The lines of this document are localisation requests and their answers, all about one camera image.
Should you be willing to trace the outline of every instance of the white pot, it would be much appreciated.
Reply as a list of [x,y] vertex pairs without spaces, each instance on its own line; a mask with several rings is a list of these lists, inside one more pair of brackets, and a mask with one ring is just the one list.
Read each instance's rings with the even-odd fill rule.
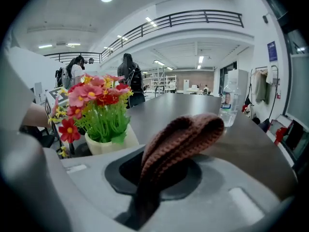
[[85,134],[85,139],[87,142],[87,145],[89,147],[89,150],[91,151],[92,155],[99,155],[99,154],[105,154],[121,149],[131,148],[134,146],[139,145],[139,141],[137,140],[137,137],[131,128],[130,124],[128,124],[126,128],[126,137],[123,144],[114,144],[112,142],[108,143],[99,143],[96,141],[93,141],[87,134]]

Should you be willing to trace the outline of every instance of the white shirt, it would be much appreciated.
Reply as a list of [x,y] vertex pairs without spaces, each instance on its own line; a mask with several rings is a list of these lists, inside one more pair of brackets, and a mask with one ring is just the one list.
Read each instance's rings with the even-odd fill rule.
[[78,64],[74,64],[72,66],[71,74],[72,74],[72,79],[71,79],[70,87],[74,85],[75,77],[82,76],[84,72],[83,72],[83,69]]

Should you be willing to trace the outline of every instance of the desk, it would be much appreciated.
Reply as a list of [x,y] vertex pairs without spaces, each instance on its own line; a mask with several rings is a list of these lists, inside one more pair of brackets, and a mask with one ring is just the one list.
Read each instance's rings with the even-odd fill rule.
[[[220,104],[218,97],[167,93],[130,108],[128,115],[139,143],[146,144],[173,119],[206,112],[218,114]],[[290,196],[297,184],[280,149],[240,112],[234,125],[205,154],[233,163],[280,199]]]
[[197,93],[199,95],[204,94],[204,91],[200,89],[188,88],[186,91],[190,93]]

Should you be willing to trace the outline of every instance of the black railing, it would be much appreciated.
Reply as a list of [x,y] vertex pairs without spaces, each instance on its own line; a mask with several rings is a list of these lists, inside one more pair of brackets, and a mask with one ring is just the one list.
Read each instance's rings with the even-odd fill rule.
[[101,53],[101,61],[133,40],[160,29],[189,23],[225,23],[243,28],[241,17],[242,14],[223,10],[189,10],[168,14],[151,22],[146,22],[121,35],[121,38],[114,41]]
[[101,53],[97,52],[61,52],[47,54],[44,56],[65,64],[69,64],[73,58],[76,58],[79,55],[83,56],[87,63],[89,63],[90,58],[93,59],[93,63],[101,63]]

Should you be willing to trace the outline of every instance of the plastic bottle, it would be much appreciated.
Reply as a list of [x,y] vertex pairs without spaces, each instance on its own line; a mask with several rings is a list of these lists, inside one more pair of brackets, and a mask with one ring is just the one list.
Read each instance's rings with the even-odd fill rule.
[[239,95],[237,78],[229,78],[227,86],[223,89],[222,103],[219,112],[224,127],[231,127],[239,110]]

